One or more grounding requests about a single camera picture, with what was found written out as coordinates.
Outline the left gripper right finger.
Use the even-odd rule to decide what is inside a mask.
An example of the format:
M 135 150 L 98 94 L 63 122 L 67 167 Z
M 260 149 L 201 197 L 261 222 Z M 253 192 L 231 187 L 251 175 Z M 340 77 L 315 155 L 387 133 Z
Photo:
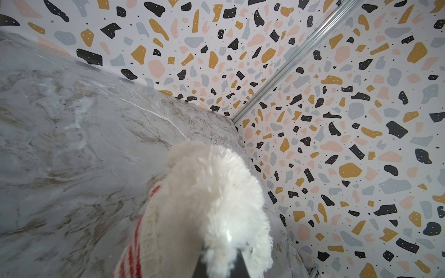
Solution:
M 232 278 L 250 278 L 240 249 L 237 250 L 236 260 L 234 262 L 234 268 L 232 270 Z

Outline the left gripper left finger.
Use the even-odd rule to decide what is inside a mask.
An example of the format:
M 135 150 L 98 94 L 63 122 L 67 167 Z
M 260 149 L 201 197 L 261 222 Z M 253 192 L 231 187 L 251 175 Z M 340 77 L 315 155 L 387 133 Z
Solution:
M 207 264 L 203 261 L 206 249 L 203 248 L 199 254 L 197 265 L 195 267 L 192 278 L 208 278 L 207 275 Z

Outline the red white striped sweater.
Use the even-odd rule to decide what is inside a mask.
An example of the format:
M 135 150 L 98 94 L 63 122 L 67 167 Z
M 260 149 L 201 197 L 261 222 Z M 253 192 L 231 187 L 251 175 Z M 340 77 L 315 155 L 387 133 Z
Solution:
M 188 216 L 195 183 L 157 183 L 139 218 L 131 242 L 122 253 L 114 278 L 190 278 L 199 256 L 199 239 Z

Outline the white plush teddy bear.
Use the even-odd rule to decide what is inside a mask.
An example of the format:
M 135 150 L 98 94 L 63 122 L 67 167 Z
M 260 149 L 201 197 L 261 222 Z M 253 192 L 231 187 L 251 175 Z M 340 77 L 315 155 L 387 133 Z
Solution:
M 240 249 L 251 278 L 271 268 L 273 240 L 264 191 L 243 158 L 221 145 L 184 141 L 168 152 L 164 186 L 195 183 L 188 213 L 209 278 L 232 278 Z

